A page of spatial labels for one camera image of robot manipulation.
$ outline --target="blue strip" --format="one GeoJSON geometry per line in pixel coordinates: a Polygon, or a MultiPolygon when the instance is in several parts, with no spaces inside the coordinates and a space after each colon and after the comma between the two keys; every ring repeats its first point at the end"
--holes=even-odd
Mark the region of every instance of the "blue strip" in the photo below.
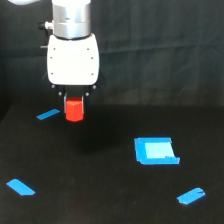
{"type": "Polygon", "coordinates": [[[53,116],[53,115],[55,115],[55,114],[58,114],[58,113],[60,113],[59,110],[53,109],[53,110],[51,110],[51,111],[48,111],[48,112],[46,112],[46,113],[44,113],[44,114],[41,114],[41,115],[37,116],[37,118],[38,118],[39,120],[44,120],[44,119],[46,119],[46,118],[48,118],[48,117],[50,117],[50,116],[53,116]]]}
{"type": "Polygon", "coordinates": [[[10,182],[7,183],[7,185],[22,196],[35,194],[35,192],[32,189],[30,189],[17,179],[11,180],[10,182]]]}
{"type": "Polygon", "coordinates": [[[191,202],[196,201],[197,199],[199,199],[203,196],[205,196],[204,191],[201,188],[195,188],[195,189],[181,195],[177,199],[179,200],[179,202],[181,204],[188,205],[191,202]]]}
{"type": "Polygon", "coordinates": [[[135,139],[135,150],[136,150],[137,161],[142,161],[147,158],[146,151],[145,151],[145,145],[138,143],[137,139],[135,139]]]}
{"type": "Polygon", "coordinates": [[[180,158],[178,157],[166,157],[164,159],[142,159],[140,163],[143,165],[171,165],[179,164],[180,158]]]}
{"type": "Polygon", "coordinates": [[[138,138],[141,143],[172,143],[171,138],[138,138]]]}

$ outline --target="blue tape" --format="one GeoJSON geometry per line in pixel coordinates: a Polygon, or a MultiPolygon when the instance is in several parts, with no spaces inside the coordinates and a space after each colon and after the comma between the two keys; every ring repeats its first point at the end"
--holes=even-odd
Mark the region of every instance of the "blue tape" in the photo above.
{"type": "Polygon", "coordinates": [[[50,116],[53,116],[53,115],[55,115],[55,114],[58,114],[58,113],[60,113],[59,110],[53,109],[53,110],[51,110],[51,111],[48,111],[48,112],[46,112],[46,113],[44,113],[44,114],[41,114],[41,115],[37,116],[37,118],[38,118],[39,120],[44,120],[44,119],[46,119],[46,118],[48,118],[48,117],[50,117],[50,116]]]}
{"type": "Polygon", "coordinates": [[[30,189],[17,179],[11,180],[10,182],[7,183],[7,185],[22,196],[35,194],[35,192],[32,189],[30,189]]]}
{"type": "Polygon", "coordinates": [[[171,138],[138,138],[139,142],[142,143],[172,143],[171,138]]]}
{"type": "Polygon", "coordinates": [[[165,164],[179,164],[180,158],[177,158],[173,154],[172,146],[167,146],[164,143],[171,144],[171,138],[138,138],[134,140],[135,142],[135,152],[136,160],[143,165],[165,165],[165,164]],[[153,150],[158,150],[158,146],[154,146],[152,151],[148,154],[151,154],[153,158],[147,157],[146,143],[160,143],[163,147],[160,152],[153,152],[153,150]]]}
{"type": "Polygon", "coordinates": [[[164,159],[145,159],[140,160],[140,163],[143,165],[171,165],[171,164],[179,164],[180,158],[165,157],[164,159]]]}
{"type": "Polygon", "coordinates": [[[188,205],[203,196],[205,196],[204,191],[201,188],[195,188],[195,189],[181,195],[177,199],[181,204],[188,205]]]}

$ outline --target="blue paper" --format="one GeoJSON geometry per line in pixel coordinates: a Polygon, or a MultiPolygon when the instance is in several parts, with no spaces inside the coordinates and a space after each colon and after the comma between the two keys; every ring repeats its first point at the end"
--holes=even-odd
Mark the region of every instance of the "blue paper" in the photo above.
{"type": "Polygon", "coordinates": [[[30,189],[17,179],[11,180],[10,182],[7,183],[7,185],[22,196],[35,194],[35,192],[32,189],[30,189]]]}
{"type": "Polygon", "coordinates": [[[173,153],[170,138],[135,139],[136,158],[143,165],[179,164],[173,153]]]}
{"type": "Polygon", "coordinates": [[[201,188],[195,188],[195,189],[181,195],[177,199],[179,200],[179,202],[181,204],[188,205],[188,204],[192,203],[193,201],[196,201],[197,199],[199,199],[203,196],[205,196],[204,191],[201,188]]]}
{"type": "Polygon", "coordinates": [[[172,143],[171,138],[160,137],[160,138],[138,138],[139,142],[142,143],[172,143]]]}
{"type": "Polygon", "coordinates": [[[37,118],[38,118],[39,120],[44,120],[44,119],[46,119],[46,118],[48,118],[48,117],[50,117],[50,116],[53,116],[53,115],[55,115],[55,114],[58,114],[58,113],[60,113],[59,110],[53,109],[53,110],[51,110],[51,111],[48,111],[48,112],[46,112],[46,113],[44,113],[44,114],[41,114],[41,115],[37,116],[37,118]]]}

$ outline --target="blue object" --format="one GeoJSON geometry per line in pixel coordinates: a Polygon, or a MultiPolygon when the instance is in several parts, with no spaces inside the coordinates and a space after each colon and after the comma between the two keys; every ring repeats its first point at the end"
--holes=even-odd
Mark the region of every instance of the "blue object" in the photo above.
{"type": "Polygon", "coordinates": [[[44,113],[44,114],[41,114],[41,115],[37,116],[37,118],[38,118],[39,120],[44,120],[44,119],[46,119],[46,118],[48,118],[48,117],[50,117],[50,116],[53,116],[53,115],[55,115],[55,114],[58,114],[58,113],[60,113],[59,110],[53,109],[53,110],[51,110],[51,111],[48,111],[48,112],[46,112],[46,113],[44,113]]]}
{"type": "Polygon", "coordinates": [[[11,180],[10,182],[7,183],[7,185],[21,196],[35,194],[35,192],[32,189],[30,189],[17,179],[11,180]]]}
{"type": "Polygon", "coordinates": [[[188,205],[191,202],[196,201],[197,199],[199,199],[203,196],[205,196],[204,191],[201,188],[195,188],[195,189],[181,195],[177,199],[179,200],[179,202],[181,204],[188,205]]]}
{"type": "Polygon", "coordinates": [[[136,158],[143,165],[179,164],[173,153],[170,138],[135,139],[136,158]]]}

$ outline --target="red object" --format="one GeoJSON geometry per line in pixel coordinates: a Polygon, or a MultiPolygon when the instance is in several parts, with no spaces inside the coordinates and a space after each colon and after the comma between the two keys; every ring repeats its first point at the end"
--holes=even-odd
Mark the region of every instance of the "red object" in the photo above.
{"type": "Polygon", "coordinates": [[[66,101],[66,119],[68,121],[81,121],[84,118],[82,98],[72,97],[66,101]]]}

